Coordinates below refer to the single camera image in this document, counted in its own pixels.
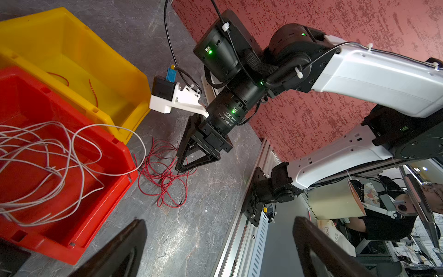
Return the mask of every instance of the black shirt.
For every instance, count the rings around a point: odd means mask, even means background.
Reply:
[[[385,186],[385,189],[389,196],[396,198],[397,196],[404,194],[405,192],[400,189],[400,187],[392,181],[389,177],[378,176],[380,181]],[[357,180],[351,181],[352,185],[355,187],[357,193],[363,199],[363,186]],[[380,207],[385,209],[383,202],[380,200]],[[366,233],[362,233],[368,240],[399,240],[407,237],[411,234],[416,220],[416,216],[405,216],[404,219],[396,218],[393,219],[387,215],[377,213],[365,209],[366,216],[360,217],[363,219],[366,225]]]

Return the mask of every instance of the blue connector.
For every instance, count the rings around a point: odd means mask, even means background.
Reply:
[[[175,82],[175,76],[177,75],[177,71],[168,68],[167,69],[167,74],[166,74],[166,80],[174,83]]]

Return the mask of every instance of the red storage bin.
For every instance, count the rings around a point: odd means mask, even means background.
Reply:
[[[18,67],[0,70],[0,95],[2,125],[22,128],[46,121],[59,121],[67,129],[75,132],[83,126],[93,124],[60,96]],[[66,136],[59,127],[45,127],[36,133],[42,139],[57,138],[67,146]],[[93,170],[119,174],[135,168],[128,147],[104,129],[92,127],[82,131],[80,135],[97,144],[103,152],[102,159],[89,166]],[[78,138],[75,140],[75,149],[82,162],[96,160],[99,155],[93,146]],[[31,151],[22,152],[18,158],[37,164],[43,164],[44,161],[43,155]],[[66,158],[51,158],[51,164],[62,168],[66,165]],[[0,203],[26,195],[46,175],[47,172],[34,166],[11,163],[0,174]],[[135,171],[124,176],[95,176],[105,184],[105,188],[84,198],[79,209],[71,216],[40,226],[21,227],[0,215],[0,237],[18,246],[75,265],[109,214],[137,179],[138,173]],[[78,199],[80,181],[80,169],[70,169],[66,184],[56,197],[33,208],[13,212],[12,215],[22,222],[30,223],[48,213],[56,214]],[[45,183],[45,187],[27,200],[32,201],[45,195],[58,182],[59,179],[52,178]],[[101,184],[85,172],[84,194],[98,187],[101,187]]]

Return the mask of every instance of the white wire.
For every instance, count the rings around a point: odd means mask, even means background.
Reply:
[[[63,144],[57,140],[57,139],[42,139],[39,135],[37,135],[35,133],[35,131],[40,130],[44,127],[47,127],[49,125],[55,125],[58,126],[60,128],[63,129],[66,139],[68,141],[68,149],[66,149]],[[102,190],[105,185],[93,174],[93,172],[97,173],[97,174],[102,174],[102,175],[106,175],[106,176],[124,176],[126,174],[132,173],[136,170],[138,170],[140,168],[140,166],[142,165],[142,163],[140,162],[139,166],[131,171],[125,172],[125,173],[120,173],[120,174],[109,174],[109,173],[104,173],[104,172],[98,172],[95,171],[91,168],[89,168],[87,165],[90,164],[94,164],[96,162],[98,162],[102,156],[103,153],[100,150],[100,148],[94,144],[93,142],[83,138],[82,136],[79,135],[79,133],[87,128],[90,127],[94,127],[94,126],[108,126],[108,127],[115,127],[115,128],[119,128],[119,129],[124,129],[127,131],[132,132],[133,134],[135,134],[135,136],[140,140],[142,146],[143,146],[143,150],[144,150],[144,154],[142,156],[142,158],[144,158],[146,156],[146,147],[144,145],[143,140],[140,138],[140,136],[135,133],[134,131],[127,129],[127,128],[123,128],[120,126],[115,126],[115,125],[109,125],[109,124],[92,124],[92,125],[88,125],[85,127],[80,128],[78,131],[76,132],[72,132],[68,129],[65,128],[65,126],[57,121],[48,121],[48,122],[43,122],[43,123],[38,123],[38,124],[34,124],[34,125],[30,125],[28,127],[25,128],[18,128],[15,126],[8,126],[8,125],[0,125],[0,127],[3,128],[9,128],[12,130],[7,130],[7,131],[0,131],[0,150],[4,153],[4,155],[0,156],[0,161],[5,161],[6,163],[2,165],[2,167],[0,168],[0,174],[5,170],[5,168],[11,163],[11,162],[19,162],[19,163],[25,163],[25,164],[29,164],[29,165],[33,165],[39,169],[45,170],[48,172],[48,175],[34,188],[33,191],[29,192],[28,194],[21,196],[15,200],[12,201],[8,201],[8,202],[4,202],[4,203],[0,203],[0,214],[2,214],[7,220],[9,221],[14,221],[15,223],[17,223],[20,226],[38,226],[38,225],[42,225],[42,224],[47,224],[47,223],[51,223],[51,222],[56,222],[59,220],[62,220],[64,218],[67,218],[68,216],[72,215],[80,206],[80,203],[82,201],[82,199],[84,199],[85,197],[89,196],[90,194],[98,191],[98,190]],[[26,140],[21,138],[20,136],[25,135],[25,134],[31,134],[34,137],[36,137],[37,139],[39,139],[38,141],[35,142],[31,142],[30,140]],[[88,163],[82,163],[78,156],[77,153],[75,152],[75,145],[74,145],[74,140],[76,138],[80,138],[83,141],[91,144],[93,147],[95,147],[97,149],[97,151],[99,152],[99,158],[93,162],[88,162]],[[19,145],[15,145],[15,144],[5,144],[8,141],[12,141],[12,140],[19,140],[22,142],[26,142],[28,143],[25,146],[19,146]],[[48,145],[54,145],[59,147],[63,154],[61,153],[56,153],[56,152],[51,152],[48,149]],[[42,150],[37,150],[37,149],[33,149],[33,147],[36,146],[43,146],[45,148],[45,151]],[[12,147],[15,148],[11,151],[6,151],[4,148],[6,147]],[[45,160],[45,164],[46,166],[41,166],[35,163],[32,163],[30,161],[26,161],[26,160],[20,160],[17,159],[16,157],[22,153],[23,151],[33,151],[33,152],[39,152],[39,153],[43,153],[45,154],[46,160]],[[63,168],[59,168],[59,169],[55,169],[55,167],[51,167],[50,166],[50,155],[56,155],[56,156],[62,156],[66,158],[66,166]],[[76,165],[69,165],[70,161],[76,163]],[[79,194],[79,198],[76,202],[72,203],[70,206],[68,206],[67,208],[65,208],[64,210],[52,215],[51,213],[43,216],[42,218],[31,222],[31,223],[23,223],[21,221],[19,221],[18,219],[16,219],[11,213],[14,211],[19,211],[19,210],[23,210],[23,209],[28,209],[37,205],[40,205],[54,197],[56,197],[64,188],[65,186],[65,180],[68,174],[68,171],[70,168],[79,168],[80,169],[80,173],[81,173],[81,182],[80,182],[80,194]],[[83,190],[84,190],[84,186],[85,186],[85,172],[88,172],[97,182],[99,182],[101,184],[100,188],[94,189],[90,192],[88,192],[87,194],[83,195]],[[37,200],[33,200],[30,202],[20,202],[21,200],[24,200],[26,198],[28,198],[29,196],[33,195],[36,191],[38,191],[44,184],[45,182],[51,177],[51,176],[56,176],[58,178],[60,178],[59,183],[57,184],[57,186],[50,191],[49,193],[46,193],[44,196],[40,197]],[[66,211],[68,211],[69,209],[71,209],[72,207],[75,208],[68,213],[67,215],[60,216],[61,214],[65,213]]]

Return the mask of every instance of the grey stone tabletop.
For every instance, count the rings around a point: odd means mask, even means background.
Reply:
[[[89,26],[115,51],[146,74],[150,85],[155,75],[165,75],[173,63],[163,25],[164,1],[4,0],[0,20],[65,7]],[[200,82],[203,66],[192,53],[195,42],[169,7],[169,32],[179,65]],[[152,137],[180,141],[191,113],[173,109],[170,114],[151,111],[136,132],[148,149]],[[78,262],[83,264],[133,219],[146,222],[148,238],[138,276],[209,276],[260,148],[249,124],[235,127],[229,137],[234,149],[221,160],[198,169],[188,180],[188,198],[178,209],[157,207],[157,198],[143,195],[134,184],[104,223]],[[142,155],[140,142],[128,143],[131,153]],[[143,188],[154,188],[144,177]],[[171,188],[176,195],[180,186]],[[33,253],[16,276],[69,275],[74,266]]]

